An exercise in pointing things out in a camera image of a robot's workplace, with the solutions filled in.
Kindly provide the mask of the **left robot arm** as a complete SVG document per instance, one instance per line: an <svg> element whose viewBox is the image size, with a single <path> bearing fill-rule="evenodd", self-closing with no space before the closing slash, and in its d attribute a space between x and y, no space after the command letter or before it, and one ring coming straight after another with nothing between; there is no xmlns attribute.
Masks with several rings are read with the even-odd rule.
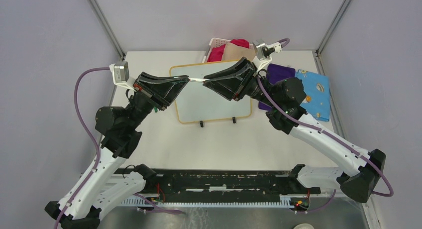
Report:
<svg viewBox="0 0 422 229"><path fill-rule="evenodd" d="M96 229L102 219L133 194L156 188L153 170L145 165L122 182L104 190L111 175L132 155L142 132L138 126L154 110L165 110L188 84L187 75L156 77L141 73L113 73L115 85L133 91L125 107L102 107L96 113L95 129L102 136L95 144L96 155L75 186L62 199L49 202L45 211L54 219L54 228Z"/></svg>

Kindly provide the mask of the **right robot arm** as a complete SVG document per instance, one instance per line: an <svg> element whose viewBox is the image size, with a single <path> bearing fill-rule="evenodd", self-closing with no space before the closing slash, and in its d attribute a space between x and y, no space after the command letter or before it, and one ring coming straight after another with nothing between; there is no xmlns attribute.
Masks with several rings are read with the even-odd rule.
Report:
<svg viewBox="0 0 422 229"><path fill-rule="evenodd" d="M335 167L295 166L287 180L291 192L327 188L366 203L376 193L377 183L386 180L385 153L358 147L319 123L301 106L306 93L300 79L290 77L272 84L260 75L256 64L242 58L225 70L206 75L203 85L230 101L249 96L270 106L266 117L274 129L307 143L335 163Z"/></svg>

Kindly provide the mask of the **yellow framed whiteboard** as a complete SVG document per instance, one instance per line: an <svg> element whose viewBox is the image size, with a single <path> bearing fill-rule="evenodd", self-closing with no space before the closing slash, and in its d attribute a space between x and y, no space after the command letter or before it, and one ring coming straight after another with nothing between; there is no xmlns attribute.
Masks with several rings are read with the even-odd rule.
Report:
<svg viewBox="0 0 422 229"><path fill-rule="evenodd" d="M235 61L219 61L173 66L170 76L188 75L191 78L204 78L230 66ZM245 96L240 101L228 101L203 83L189 82L174 101L178 121L182 124L216 120L233 120L252 115L252 99Z"/></svg>

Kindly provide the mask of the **green whiteboard marker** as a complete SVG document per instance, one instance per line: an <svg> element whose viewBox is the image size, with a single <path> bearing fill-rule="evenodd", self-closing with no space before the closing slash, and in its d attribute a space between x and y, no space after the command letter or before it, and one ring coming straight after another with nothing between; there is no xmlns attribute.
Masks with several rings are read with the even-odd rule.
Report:
<svg viewBox="0 0 422 229"><path fill-rule="evenodd" d="M206 79L203 78L188 78L190 82L198 82L198 83L203 83L204 81L206 81Z"/></svg>

